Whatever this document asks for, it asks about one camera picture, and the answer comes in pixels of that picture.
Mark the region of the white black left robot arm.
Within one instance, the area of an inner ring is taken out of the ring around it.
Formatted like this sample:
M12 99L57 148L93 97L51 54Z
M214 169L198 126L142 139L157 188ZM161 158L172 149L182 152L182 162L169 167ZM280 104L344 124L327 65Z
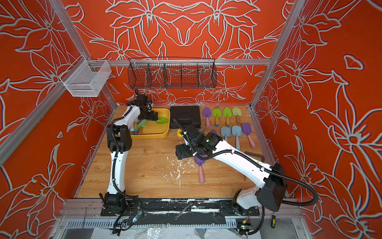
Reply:
M128 102L127 109L122 116L112 120L106 127L107 146L110 150L111 168L107 192L102 199L102 214L121 214L127 209L127 199L137 196L125 192L124 173L128 152L132 148L131 132L137 132L135 124L143 120L156 121L158 113L152 110L152 100L135 90L135 99Z

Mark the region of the blue shovel blue handle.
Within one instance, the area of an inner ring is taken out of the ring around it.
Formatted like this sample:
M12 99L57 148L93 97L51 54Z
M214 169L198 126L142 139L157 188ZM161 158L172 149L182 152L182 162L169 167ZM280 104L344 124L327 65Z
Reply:
M224 126L220 129L220 133L224 140L228 142L228 138L231 137L231 128Z
M239 137L242 136L242 128L238 125L234 125L231 129L232 134L235 136L235 147L237 150L240 150L240 141Z

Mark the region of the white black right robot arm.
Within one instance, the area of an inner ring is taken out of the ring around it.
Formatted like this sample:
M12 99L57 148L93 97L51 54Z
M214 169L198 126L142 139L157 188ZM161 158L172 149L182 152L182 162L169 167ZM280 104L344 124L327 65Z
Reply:
M318 202L316 190L303 181L286 176L285 169L280 164L269 165L256 160L212 132L204 135L191 124L184 127L176 119L174 123L181 130L185 140L184 144L176 146L176 156L179 160L189 157L196 157L202 161L215 159L242 173L255 184L250 189L240 190L234 198L234 203L240 208L247 210L263 206L277 212L281 204L305 207ZM286 201L288 181L306 188L311 192L312 199L307 202Z

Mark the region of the small green shovel wooden handle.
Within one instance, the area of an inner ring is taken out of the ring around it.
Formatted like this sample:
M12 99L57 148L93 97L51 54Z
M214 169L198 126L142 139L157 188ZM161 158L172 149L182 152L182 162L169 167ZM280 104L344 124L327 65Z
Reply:
M159 117L157 120L156 120L156 123L157 124L167 124L169 122L169 120L165 117Z

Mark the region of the purple square shovel pink handle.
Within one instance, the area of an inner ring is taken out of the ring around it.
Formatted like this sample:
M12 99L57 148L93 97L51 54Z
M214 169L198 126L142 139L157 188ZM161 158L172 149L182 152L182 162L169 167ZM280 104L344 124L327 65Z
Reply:
M254 140L252 139L251 137L251 133L252 133L252 128L251 128L251 124L250 123L243 123L241 125L242 127L242 132L247 135L247 138L249 140L249 143L251 145L252 148L256 148L256 144L254 142Z

